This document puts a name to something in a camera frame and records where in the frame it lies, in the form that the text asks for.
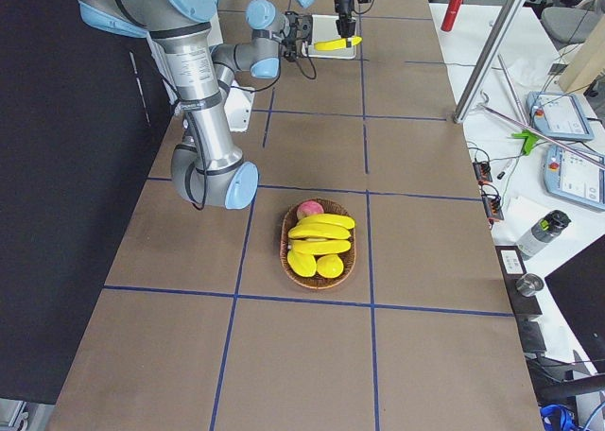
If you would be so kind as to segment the teach pendant near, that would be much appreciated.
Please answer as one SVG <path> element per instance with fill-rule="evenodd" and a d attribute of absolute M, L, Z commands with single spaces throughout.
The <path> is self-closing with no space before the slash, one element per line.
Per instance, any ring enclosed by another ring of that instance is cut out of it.
<path fill-rule="evenodd" d="M 604 211 L 604 170 L 575 153 L 551 146 L 544 156 L 544 187 L 557 198 Z"/>

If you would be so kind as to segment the black monitor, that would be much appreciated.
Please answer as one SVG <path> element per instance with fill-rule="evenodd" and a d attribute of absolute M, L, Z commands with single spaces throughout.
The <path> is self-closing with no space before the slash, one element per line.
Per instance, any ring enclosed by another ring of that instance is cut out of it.
<path fill-rule="evenodd" d="M 545 280 L 583 350 L 604 372 L 604 241 L 595 241 Z"/>

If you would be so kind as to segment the teach pendant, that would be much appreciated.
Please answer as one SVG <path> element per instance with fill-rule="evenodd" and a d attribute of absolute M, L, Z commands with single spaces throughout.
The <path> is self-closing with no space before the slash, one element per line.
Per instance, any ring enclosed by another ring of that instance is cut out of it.
<path fill-rule="evenodd" d="M 575 95 L 532 91 L 526 97 L 529 121 L 535 129 L 564 141 L 595 139 L 587 116 Z"/>
<path fill-rule="evenodd" d="M 575 153 L 551 146 L 544 156 L 544 187 L 557 198 L 604 211 L 604 170 Z"/>

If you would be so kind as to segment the aluminium frame post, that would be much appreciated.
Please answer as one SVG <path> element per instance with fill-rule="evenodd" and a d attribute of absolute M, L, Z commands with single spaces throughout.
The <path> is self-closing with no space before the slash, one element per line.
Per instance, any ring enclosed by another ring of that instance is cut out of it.
<path fill-rule="evenodd" d="M 491 70 L 493 60 L 499 52 L 502 42 L 504 42 L 517 13 L 520 11 L 525 1 L 526 0 L 506 0 L 504 6 L 499 11 L 454 111 L 453 120 L 455 123 L 463 123 L 471 111 L 488 72 Z"/>

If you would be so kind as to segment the white bear-print tray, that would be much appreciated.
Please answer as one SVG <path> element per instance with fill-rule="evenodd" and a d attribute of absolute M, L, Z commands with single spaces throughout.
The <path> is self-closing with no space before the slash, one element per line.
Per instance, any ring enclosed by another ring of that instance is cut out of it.
<path fill-rule="evenodd" d="M 312 15 L 311 40 L 302 43 L 302 53 L 311 58 L 352 60 L 362 38 L 357 34 L 341 38 L 336 15 Z"/>

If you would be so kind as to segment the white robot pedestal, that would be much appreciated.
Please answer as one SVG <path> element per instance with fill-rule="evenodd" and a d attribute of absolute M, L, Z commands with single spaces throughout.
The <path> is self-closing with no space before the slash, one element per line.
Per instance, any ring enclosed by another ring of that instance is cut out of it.
<path fill-rule="evenodd" d="M 231 132 L 248 130 L 254 96 L 255 92 L 252 87 L 245 87 L 236 81 L 233 83 L 224 104 Z"/>

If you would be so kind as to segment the small metal cup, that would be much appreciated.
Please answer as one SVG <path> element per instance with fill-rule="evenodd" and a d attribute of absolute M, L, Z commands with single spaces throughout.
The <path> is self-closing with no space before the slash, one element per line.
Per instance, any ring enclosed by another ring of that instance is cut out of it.
<path fill-rule="evenodd" d="M 538 292 L 542 291 L 544 287 L 544 280 L 533 273 L 526 273 L 515 282 L 516 291 L 526 298 L 535 296 Z"/>

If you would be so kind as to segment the yellow banana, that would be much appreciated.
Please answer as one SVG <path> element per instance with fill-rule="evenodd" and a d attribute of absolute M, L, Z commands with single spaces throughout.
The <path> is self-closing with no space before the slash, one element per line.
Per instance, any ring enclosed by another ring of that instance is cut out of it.
<path fill-rule="evenodd" d="M 296 252 L 310 255 L 339 254 L 349 251 L 352 243 L 348 240 L 308 241 L 292 240 L 290 248 Z"/>
<path fill-rule="evenodd" d="M 324 238 L 346 240 L 351 237 L 348 229 L 326 223 L 307 223 L 297 225 L 287 233 L 290 239 Z"/>
<path fill-rule="evenodd" d="M 298 221 L 298 225 L 303 224 L 311 224 L 311 223 L 321 223 L 321 224 L 330 224 L 345 228 L 347 230 L 351 230 L 355 227 L 355 220 L 348 215 L 338 215 L 338 214 L 316 214 L 306 216 Z"/>
<path fill-rule="evenodd" d="M 354 37 L 354 46 L 357 46 L 362 42 L 361 36 L 353 36 Z M 347 49 L 345 47 L 345 40 L 347 38 L 338 38 L 331 41 L 322 41 L 313 44 L 315 50 L 320 52 L 329 52 L 329 51 L 337 51 L 342 49 Z"/>

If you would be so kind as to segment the teach pendant far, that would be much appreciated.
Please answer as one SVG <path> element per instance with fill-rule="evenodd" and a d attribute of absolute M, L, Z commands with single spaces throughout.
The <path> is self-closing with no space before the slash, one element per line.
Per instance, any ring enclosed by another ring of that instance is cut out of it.
<path fill-rule="evenodd" d="M 529 121 L 535 129 L 564 141 L 595 139 L 587 116 L 575 95 L 532 91 L 526 97 Z"/>

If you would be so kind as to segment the metal reacher grabber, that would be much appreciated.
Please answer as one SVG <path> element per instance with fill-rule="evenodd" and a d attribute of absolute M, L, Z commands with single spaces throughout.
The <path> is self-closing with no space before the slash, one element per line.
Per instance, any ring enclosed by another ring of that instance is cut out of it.
<path fill-rule="evenodd" d="M 506 64 L 504 63 L 504 59 L 502 58 L 501 54 L 497 54 L 497 58 L 498 58 L 498 61 L 500 62 L 501 70 L 505 75 L 505 79 L 506 79 L 507 83 L 509 84 L 510 92 L 512 94 L 515 105 L 517 106 L 517 110 L 523 117 L 523 122 L 515 120 L 514 118 L 511 118 L 511 117 L 503 114 L 502 112 L 499 112 L 499 111 L 491 108 L 490 106 L 487 105 L 487 100 L 480 102 L 477 105 L 477 108 L 479 110 L 485 111 L 491 115 L 494 115 L 499 119 L 502 119 L 504 122 L 506 122 L 508 124 L 512 124 L 513 126 L 519 128 L 521 130 L 520 135 L 522 138 L 527 138 L 527 136 L 530 134 L 534 138 L 542 139 L 552 145 L 561 147 L 563 150 L 571 152 L 572 154 L 576 155 L 579 158 L 582 158 L 589 164 L 596 166 L 598 169 L 604 170 L 604 163 L 602 161 L 595 160 L 592 157 L 589 157 L 587 154 L 584 154 L 584 153 L 580 152 L 579 150 L 576 150 L 576 149 L 572 148 L 571 146 L 566 145 L 561 139 L 558 138 L 559 135 L 557 138 L 553 138 L 552 136 L 547 135 L 544 131 L 535 129 L 533 127 L 533 123 L 529 123 L 529 119 L 525 118 L 525 110 L 522 107 L 520 99 L 518 98 L 518 94 L 516 93 L 514 84 L 511 81 L 510 73 L 508 71 Z"/>

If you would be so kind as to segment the pink red apple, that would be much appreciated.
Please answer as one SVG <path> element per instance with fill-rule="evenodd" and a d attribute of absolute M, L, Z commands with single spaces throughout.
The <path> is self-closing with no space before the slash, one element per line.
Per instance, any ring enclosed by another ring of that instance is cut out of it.
<path fill-rule="evenodd" d="M 306 218 L 308 216 L 314 216 L 314 215 L 319 215 L 319 214 L 323 214 L 324 213 L 324 209 L 322 207 L 322 205 L 312 199 L 306 200 L 304 202 L 302 202 L 296 210 L 296 216 L 298 220 L 302 220 L 303 218 Z"/>

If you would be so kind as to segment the grey water bottle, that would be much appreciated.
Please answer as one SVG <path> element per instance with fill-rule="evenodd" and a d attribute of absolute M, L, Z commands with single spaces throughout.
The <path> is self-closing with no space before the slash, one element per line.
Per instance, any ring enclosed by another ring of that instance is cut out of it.
<path fill-rule="evenodd" d="M 540 218 L 516 242 L 523 260 L 528 260 L 556 239 L 571 223 L 570 217 L 561 210 L 553 210 Z"/>

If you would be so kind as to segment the red bottle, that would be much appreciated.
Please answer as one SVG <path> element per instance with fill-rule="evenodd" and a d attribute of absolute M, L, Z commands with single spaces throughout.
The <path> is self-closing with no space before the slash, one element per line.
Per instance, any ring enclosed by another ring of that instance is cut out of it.
<path fill-rule="evenodd" d="M 446 12 L 441 22 L 441 31 L 450 32 L 453 29 L 463 1 L 464 0 L 449 0 Z"/>

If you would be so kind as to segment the yellow star fruit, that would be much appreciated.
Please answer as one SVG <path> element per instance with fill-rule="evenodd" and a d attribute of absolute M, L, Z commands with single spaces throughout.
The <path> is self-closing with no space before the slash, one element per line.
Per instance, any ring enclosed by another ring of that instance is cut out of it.
<path fill-rule="evenodd" d="M 298 276 L 309 278 L 317 273 L 317 261 L 312 254 L 290 250 L 287 253 L 286 260 Z"/>

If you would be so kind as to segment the brown wicker basket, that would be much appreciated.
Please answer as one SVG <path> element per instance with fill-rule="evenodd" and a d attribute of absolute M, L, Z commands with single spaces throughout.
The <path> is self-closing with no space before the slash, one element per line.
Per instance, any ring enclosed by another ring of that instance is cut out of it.
<path fill-rule="evenodd" d="M 324 213 L 350 216 L 348 211 L 344 207 L 342 207 L 340 204 L 338 204 L 330 199 L 312 198 L 312 200 L 315 200 L 322 205 L 322 207 L 324 209 Z M 316 273 L 313 277 L 309 277 L 309 278 L 304 278 L 304 277 L 298 276 L 290 268 L 290 266 L 286 260 L 287 253 L 291 250 L 290 243 L 292 240 L 308 240 L 308 241 L 336 240 L 336 239 L 324 239 L 324 238 L 290 239 L 287 236 L 287 233 L 290 229 L 292 229 L 293 227 L 298 225 L 299 220 L 297 219 L 297 216 L 296 216 L 296 210 L 300 204 L 301 203 L 291 206 L 288 209 L 288 211 L 286 212 L 286 214 L 283 218 L 283 222 L 282 222 L 282 229 L 281 229 L 281 236 L 280 236 L 280 259 L 282 262 L 282 266 L 286 272 L 286 275 L 292 281 L 294 281 L 296 284 L 299 284 L 306 288 L 316 289 L 316 290 L 328 289 L 328 288 L 332 288 L 338 284 L 341 284 L 345 279 L 347 279 L 349 277 L 349 275 L 351 274 L 351 272 L 354 269 L 355 256 L 356 256 L 355 227 L 353 229 L 349 230 L 351 233 L 351 237 L 349 239 L 346 239 L 352 243 L 351 249 L 349 251 L 338 254 L 338 256 L 341 258 L 341 260 L 344 263 L 344 271 L 340 276 L 338 276 L 337 278 L 334 278 L 334 279 L 323 278 L 323 277 L 319 276 L 318 273 Z"/>

